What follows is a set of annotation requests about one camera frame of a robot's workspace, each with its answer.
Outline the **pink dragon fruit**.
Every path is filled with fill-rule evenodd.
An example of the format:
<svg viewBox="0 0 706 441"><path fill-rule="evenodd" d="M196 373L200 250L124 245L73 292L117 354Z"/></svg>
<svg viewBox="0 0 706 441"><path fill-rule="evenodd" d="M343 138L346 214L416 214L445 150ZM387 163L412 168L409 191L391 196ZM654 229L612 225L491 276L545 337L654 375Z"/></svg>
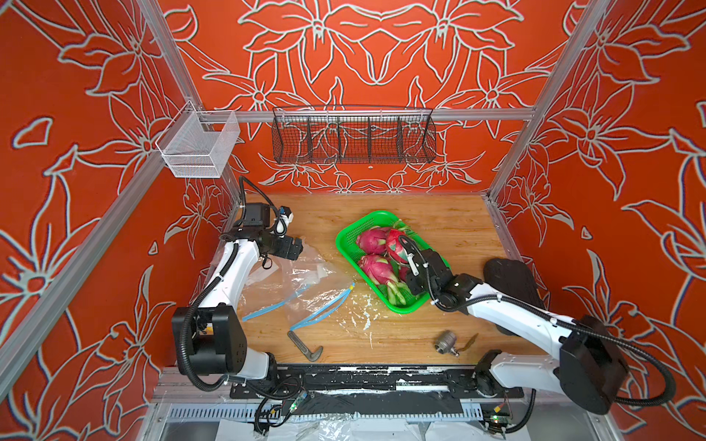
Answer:
<svg viewBox="0 0 706 441"><path fill-rule="evenodd" d="M389 230L389 228L373 227L358 236L356 245L366 255L384 255L386 235Z"/></svg>
<svg viewBox="0 0 706 441"><path fill-rule="evenodd" d="M385 288L389 303L395 306L406 306L406 284L402 282L392 264L381 255L364 255L359 261L359 267L364 274L380 288Z"/></svg>

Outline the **clear zip-top bag blue seal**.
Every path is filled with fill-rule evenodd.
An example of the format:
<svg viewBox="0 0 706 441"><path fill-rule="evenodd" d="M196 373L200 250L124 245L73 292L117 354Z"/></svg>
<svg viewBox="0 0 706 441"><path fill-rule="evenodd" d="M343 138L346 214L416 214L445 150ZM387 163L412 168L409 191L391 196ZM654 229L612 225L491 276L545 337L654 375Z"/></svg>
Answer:
<svg viewBox="0 0 706 441"><path fill-rule="evenodd" d="M285 313L291 327L305 320L309 312L304 293L318 281L312 255L306 249L297 260L272 257L268 269L256 264L238 303L237 312L243 322L277 310Z"/></svg>

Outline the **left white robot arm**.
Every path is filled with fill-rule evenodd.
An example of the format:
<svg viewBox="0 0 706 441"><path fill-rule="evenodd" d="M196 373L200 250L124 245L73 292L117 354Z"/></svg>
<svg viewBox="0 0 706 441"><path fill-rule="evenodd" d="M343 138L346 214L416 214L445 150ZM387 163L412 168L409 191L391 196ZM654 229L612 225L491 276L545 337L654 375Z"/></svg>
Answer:
<svg viewBox="0 0 706 441"><path fill-rule="evenodd" d="M221 259L206 287L171 319L179 372L200 391L216 391L232 378L274 382L274 356L248 346L237 315L251 269L271 257L295 261L303 240L261 229L224 233Z"/></svg>

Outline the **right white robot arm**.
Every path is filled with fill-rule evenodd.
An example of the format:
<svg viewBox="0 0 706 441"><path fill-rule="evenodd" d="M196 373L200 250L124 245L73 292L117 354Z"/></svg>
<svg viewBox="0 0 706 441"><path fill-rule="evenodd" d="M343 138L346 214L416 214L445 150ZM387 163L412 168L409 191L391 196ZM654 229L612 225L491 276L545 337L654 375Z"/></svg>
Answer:
<svg viewBox="0 0 706 441"><path fill-rule="evenodd" d="M540 356L487 352L474 370L479 393L492 397L513 388L551 391L595 415L606 415L614 404L653 407L674 398L674 377L657 358L613 336L593 316L577 320L545 310L536 280L523 262L493 258L485 263L481 279L453 273L432 249L413 251L407 262L412 288L428 292L441 311L483 319L542 349ZM643 358L662 375L661 393L643 399L619 394L630 373L625 352Z"/></svg>

